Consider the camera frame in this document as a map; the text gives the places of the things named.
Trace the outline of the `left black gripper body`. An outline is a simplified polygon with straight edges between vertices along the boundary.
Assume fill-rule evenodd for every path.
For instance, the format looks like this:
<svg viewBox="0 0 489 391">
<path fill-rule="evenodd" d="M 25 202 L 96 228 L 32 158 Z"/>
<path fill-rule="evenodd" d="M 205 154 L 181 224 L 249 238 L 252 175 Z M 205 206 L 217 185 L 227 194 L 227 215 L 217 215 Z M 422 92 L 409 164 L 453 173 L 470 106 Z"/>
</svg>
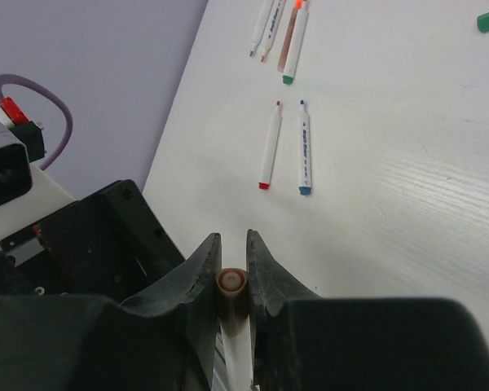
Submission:
<svg viewBox="0 0 489 391">
<path fill-rule="evenodd" d="M 0 240 L 0 296 L 65 293 L 64 278 L 40 232 L 35 222 Z"/>
</svg>

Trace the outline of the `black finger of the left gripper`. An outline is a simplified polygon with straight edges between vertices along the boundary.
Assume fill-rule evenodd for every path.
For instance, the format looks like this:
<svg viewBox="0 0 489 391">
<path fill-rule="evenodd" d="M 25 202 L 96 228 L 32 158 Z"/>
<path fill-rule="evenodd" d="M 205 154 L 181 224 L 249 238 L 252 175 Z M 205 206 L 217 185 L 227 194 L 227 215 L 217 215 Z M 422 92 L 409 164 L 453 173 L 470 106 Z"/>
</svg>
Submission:
<svg viewBox="0 0 489 391">
<path fill-rule="evenodd" d="M 113 182 L 32 228 L 66 293 L 136 293 L 184 256 L 135 182 Z"/>
</svg>

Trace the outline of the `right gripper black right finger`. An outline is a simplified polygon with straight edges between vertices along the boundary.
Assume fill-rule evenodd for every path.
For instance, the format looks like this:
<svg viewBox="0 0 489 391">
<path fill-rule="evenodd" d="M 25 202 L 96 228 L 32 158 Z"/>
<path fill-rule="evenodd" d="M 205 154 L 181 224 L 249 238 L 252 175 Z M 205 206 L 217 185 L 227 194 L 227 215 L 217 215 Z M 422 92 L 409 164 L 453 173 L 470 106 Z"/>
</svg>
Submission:
<svg viewBox="0 0 489 391">
<path fill-rule="evenodd" d="M 271 254 L 258 231 L 248 230 L 246 262 L 251 309 L 253 384 L 277 390 L 283 377 L 292 379 L 294 331 L 287 305 L 319 300 Z"/>
</svg>

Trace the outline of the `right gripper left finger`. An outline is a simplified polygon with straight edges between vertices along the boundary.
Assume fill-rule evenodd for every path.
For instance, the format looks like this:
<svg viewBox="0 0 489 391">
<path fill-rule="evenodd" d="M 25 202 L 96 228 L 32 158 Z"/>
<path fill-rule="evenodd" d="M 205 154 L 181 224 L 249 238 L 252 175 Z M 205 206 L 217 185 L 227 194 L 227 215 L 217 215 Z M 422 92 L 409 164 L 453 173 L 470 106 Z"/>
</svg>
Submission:
<svg viewBox="0 0 489 391">
<path fill-rule="evenodd" d="M 221 264 L 221 235 L 212 233 L 186 261 L 121 303 L 143 320 L 147 357 L 139 368 L 155 390 L 211 389 Z"/>
</svg>

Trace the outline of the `peach capped marker pen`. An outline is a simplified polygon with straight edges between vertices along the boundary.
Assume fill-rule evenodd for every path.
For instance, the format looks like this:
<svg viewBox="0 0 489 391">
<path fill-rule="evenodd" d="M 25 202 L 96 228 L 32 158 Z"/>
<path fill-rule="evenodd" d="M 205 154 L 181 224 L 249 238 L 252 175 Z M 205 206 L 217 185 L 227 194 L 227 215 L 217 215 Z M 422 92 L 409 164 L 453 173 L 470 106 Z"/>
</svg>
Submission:
<svg viewBox="0 0 489 391">
<path fill-rule="evenodd" d="M 216 308 L 230 390 L 250 390 L 250 348 L 245 339 L 249 325 L 249 277 L 245 270 L 225 268 L 215 277 Z"/>
</svg>

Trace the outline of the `blue capped marker pen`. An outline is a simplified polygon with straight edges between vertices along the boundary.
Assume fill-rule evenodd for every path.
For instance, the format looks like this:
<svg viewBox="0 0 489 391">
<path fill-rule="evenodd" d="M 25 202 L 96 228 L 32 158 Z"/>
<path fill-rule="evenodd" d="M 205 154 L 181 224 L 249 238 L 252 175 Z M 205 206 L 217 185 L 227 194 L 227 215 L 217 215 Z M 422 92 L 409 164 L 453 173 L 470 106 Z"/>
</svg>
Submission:
<svg viewBox="0 0 489 391">
<path fill-rule="evenodd" d="M 301 99 L 299 102 L 299 184 L 298 190 L 301 196 L 309 196 L 312 191 L 311 177 L 311 145 L 310 145 L 310 117 L 306 110 L 306 102 Z"/>
</svg>

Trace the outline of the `red capped marker pen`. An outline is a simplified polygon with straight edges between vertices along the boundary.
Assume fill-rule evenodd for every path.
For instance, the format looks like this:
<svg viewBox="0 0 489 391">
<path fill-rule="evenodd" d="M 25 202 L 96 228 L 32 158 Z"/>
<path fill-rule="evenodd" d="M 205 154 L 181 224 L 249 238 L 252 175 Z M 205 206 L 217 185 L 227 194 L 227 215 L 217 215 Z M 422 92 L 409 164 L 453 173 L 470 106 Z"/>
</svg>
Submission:
<svg viewBox="0 0 489 391">
<path fill-rule="evenodd" d="M 262 158 L 262 166 L 258 179 L 258 187 L 261 190 L 268 190 L 271 184 L 271 176 L 275 161 L 275 151 L 280 133 L 282 103 L 277 101 L 274 112 L 271 114 L 271 121 L 267 131 L 267 140 Z"/>
</svg>

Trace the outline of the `brown capped marker pen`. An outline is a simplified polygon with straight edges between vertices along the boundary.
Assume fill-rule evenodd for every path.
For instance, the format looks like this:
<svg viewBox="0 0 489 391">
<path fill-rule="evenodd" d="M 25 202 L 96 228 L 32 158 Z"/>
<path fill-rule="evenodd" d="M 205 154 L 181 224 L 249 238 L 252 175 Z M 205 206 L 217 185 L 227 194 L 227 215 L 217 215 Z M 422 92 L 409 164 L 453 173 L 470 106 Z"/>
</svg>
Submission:
<svg viewBox="0 0 489 391">
<path fill-rule="evenodd" d="M 277 64 L 277 71 L 278 72 L 283 72 L 284 71 L 284 67 L 286 65 L 286 61 L 287 61 L 287 57 L 288 57 L 288 52 L 289 52 L 289 46 L 290 46 L 290 43 L 292 41 L 294 25 L 295 25 L 296 18 L 297 18 L 297 13 L 298 13 L 298 7 L 294 7 L 292 9 L 291 14 L 290 14 L 290 19 L 289 19 L 288 27 L 286 29 L 286 34 L 284 36 L 284 42 L 283 42 L 283 45 L 282 45 L 282 49 L 281 49 L 281 52 L 280 52 L 279 61 L 278 61 L 278 64 Z"/>
</svg>

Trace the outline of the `dark green capped marker pen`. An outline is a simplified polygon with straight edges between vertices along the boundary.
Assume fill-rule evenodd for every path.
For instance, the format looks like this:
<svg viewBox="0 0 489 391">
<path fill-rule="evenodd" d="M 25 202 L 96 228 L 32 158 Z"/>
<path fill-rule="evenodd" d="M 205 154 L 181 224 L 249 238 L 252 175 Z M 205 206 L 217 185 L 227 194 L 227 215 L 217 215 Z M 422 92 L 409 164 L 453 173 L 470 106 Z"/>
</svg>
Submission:
<svg viewBox="0 0 489 391">
<path fill-rule="evenodd" d="M 287 86 L 292 85 L 295 78 L 308 16 L 308 1 L 303 1 L 301 8 L 297 12 L 297 17 L 293 28 L 293 35 L 282 76 L 282 82 Z"/>
</svg>

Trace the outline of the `grey capped marker pen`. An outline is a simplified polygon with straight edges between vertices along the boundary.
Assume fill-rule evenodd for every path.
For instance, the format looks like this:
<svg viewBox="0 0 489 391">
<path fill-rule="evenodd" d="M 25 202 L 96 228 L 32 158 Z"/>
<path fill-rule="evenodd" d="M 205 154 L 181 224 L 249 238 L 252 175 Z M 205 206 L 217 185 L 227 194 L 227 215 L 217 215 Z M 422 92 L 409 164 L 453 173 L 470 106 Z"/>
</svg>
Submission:
<svg viewBox="0 0 489 391">
<path fill-rule="evenodd" d="M 274 2 L 273 0 L 264 0 L 262 2 L 258 14 L 258 19 L 253 30 L 251 45 L 249 49 L 249 57 L 254 57 L 256 50 L 262 40 L 262 35 L 267 25 L 267 21 L 271 12 L 271 8 L 273 6 L 273 2 Z"/>
</svg>

